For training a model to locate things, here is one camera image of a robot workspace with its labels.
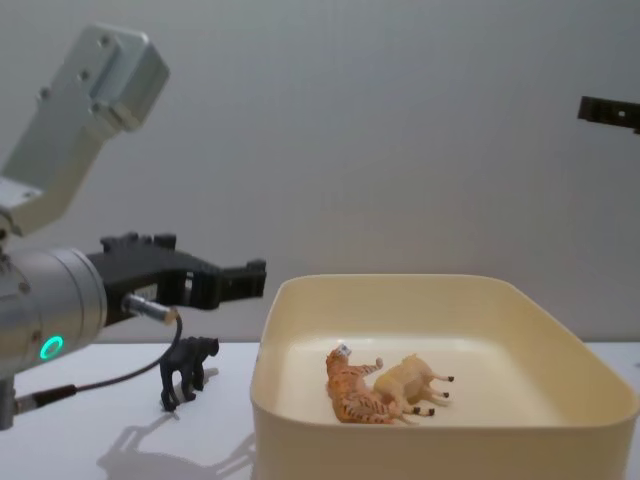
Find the black animal figurine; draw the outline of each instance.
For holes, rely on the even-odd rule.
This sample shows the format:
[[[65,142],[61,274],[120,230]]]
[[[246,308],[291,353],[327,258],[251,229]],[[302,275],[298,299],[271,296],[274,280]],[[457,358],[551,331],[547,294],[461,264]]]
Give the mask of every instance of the black animal figurine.
[[[215,357],[220,346],[217,338],[189,337],[178,342],[173,351],[160,362],[162,376],[162,405],[167,412],[173,412],[180,401],[173,389],[173,372],[182,376],[181,389],[187,402],[195,400],[196,394],[190,387],[201,392],[204,389],[204,368],[207,357]]]

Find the gray backdrop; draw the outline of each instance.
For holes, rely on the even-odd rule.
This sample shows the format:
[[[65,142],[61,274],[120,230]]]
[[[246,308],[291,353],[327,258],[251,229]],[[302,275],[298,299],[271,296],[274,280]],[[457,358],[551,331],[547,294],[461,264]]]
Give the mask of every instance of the gray backdrop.
[[[585,339],[639,340],[640,137],[576,119],[582,95],[640,101],[639,19],[614,0],[1,0],[0,158],[87,23],[145,30],[172,69],[65,218],[13,247],[175,231],[222,265],[262,256],[263,300],[185,314],[227,340],[326,272],[496,276]]]

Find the cream plastic bin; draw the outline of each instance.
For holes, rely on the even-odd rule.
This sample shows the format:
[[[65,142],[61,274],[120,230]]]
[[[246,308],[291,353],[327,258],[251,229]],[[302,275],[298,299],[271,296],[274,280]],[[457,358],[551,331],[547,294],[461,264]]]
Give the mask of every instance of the cream plastic bin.
[[[417,353],[453,383],[419,425],[340,424],[325,358],[381,372]],[[257,480],[623,480],[638,397],[513,286],[466,275],[285,283],[251,385]]]

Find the black cable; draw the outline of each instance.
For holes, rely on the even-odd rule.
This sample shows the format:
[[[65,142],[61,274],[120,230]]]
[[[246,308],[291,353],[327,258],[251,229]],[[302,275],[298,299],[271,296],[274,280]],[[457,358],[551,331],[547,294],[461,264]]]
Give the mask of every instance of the black cable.
[[[42,390],[39,392],[34,392],[29,395],[25,395],[24,397],[20,397],[16,399],[16,414],[25,413],[36,408],[44,407],[53,402],[57,402],[59,400],[63,400],[65,398],[69,398],[74,396],[79,392],[86,392],[88,390],[95,390],[96,388],[108,387],[110,385],[115,385],[116,383],[125,382],[130,380],[138,375],[142,375],[145,372],[148,372],[152,368],[158,366],[162,360],[167,358],[173,350],[178,345],[180,338],[182,337],[182,318],[180,315],[176,317],[176,333],[173,336],[173,341],[171,345],[164,351],[164,353],[156,359],[154,362],[135,370],[126,375],[122,375],[120,377],[111,378],[109,380],[103,380],[101,382],[89,383],[87,385],[81,385],[76,387],[75,385],[64,385],[61,387],[55,387],[48,390]]]

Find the black bracket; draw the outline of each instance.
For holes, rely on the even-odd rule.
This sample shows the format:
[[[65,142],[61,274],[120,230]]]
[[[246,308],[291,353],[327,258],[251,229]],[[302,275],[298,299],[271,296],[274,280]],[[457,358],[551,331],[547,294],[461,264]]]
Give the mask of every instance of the black bracket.
[[[221,302],[260,298],[266,262],[220,268],[176,251],[176,236],[128,233],[100,240],[102,253],[87,255],[107,293],[106,325],[131,318],[122,311],[124,296],[135,293],[166,306],[214,310]]]
[[[588,122],[633,128],[640,135],[640,104],[582,97],[578,118]]]

